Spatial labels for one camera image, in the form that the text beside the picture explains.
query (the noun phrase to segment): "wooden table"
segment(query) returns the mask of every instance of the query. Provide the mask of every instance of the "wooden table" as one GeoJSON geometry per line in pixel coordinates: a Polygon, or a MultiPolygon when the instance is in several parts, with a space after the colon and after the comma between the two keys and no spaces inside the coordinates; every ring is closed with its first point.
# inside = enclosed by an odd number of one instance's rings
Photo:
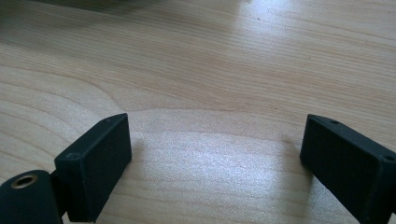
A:
{"type": "Polygon", "coordinates": [[[357,223],[300,164],[306,115],[396,149],[393,0],[9,2],[0,181],[127,112],[99,224],[357,223]]]}

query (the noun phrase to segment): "black plastic clamp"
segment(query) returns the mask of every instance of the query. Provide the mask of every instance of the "black plastic clamp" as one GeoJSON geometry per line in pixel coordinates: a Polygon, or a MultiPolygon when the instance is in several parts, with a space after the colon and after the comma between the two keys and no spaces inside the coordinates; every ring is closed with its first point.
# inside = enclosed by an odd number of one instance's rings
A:
{"type": "Polygon", "coordinates": [[[94,222],[132,159],[128,115],[103,119],[55,158],[0,187],[0,223],[94,222]]]}

